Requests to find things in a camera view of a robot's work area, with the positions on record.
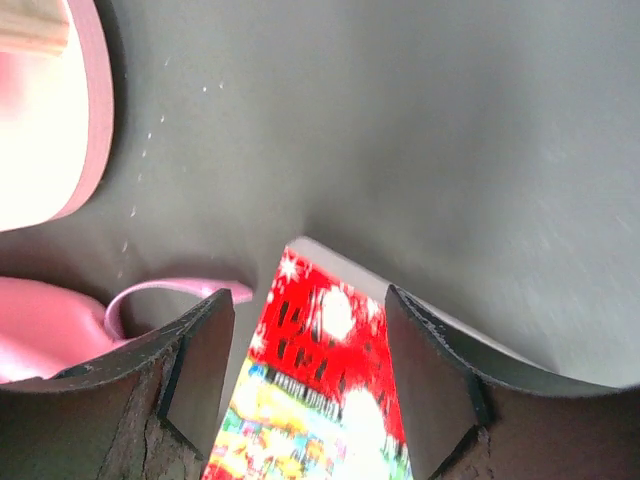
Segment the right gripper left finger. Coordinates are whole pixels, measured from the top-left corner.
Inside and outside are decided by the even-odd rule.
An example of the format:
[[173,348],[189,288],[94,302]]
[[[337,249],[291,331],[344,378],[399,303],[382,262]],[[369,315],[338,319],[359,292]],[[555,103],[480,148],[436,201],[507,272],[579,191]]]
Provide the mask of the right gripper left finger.
[[198,479],[216,435],[235,312],[221,289],[51,379],[1,387],[4,479]]

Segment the red comic book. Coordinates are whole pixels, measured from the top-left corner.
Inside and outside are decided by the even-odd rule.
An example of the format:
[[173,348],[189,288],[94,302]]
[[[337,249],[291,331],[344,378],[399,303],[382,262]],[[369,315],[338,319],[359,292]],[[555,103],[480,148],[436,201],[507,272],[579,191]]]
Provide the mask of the red comic book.
[[206,478],[413,477],[387,288],[309,237],[285,246]]

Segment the pink student backpack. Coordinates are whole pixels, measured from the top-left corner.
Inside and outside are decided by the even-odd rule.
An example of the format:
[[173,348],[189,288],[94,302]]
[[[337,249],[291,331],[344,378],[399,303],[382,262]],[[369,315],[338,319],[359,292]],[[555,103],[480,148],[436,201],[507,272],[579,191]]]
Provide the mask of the pink student backpack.
[[49,379],[61,371],[105,355],[130,340],[120,320],[123,300],[139,291],[164,289],[205,299],[228,289],[235,303],[252,299],[239,282],[204,278],[165,278],[121,291],[108,304],[48,283],[1,279],[1,382]]

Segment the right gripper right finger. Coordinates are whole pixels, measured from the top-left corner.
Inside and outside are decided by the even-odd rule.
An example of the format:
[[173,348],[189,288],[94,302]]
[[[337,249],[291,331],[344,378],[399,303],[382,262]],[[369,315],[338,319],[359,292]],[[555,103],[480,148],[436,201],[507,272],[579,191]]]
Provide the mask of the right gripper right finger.
[[635,479],[639,390],[549,372],[448,324],[407,291],[385,298],[417,479]]

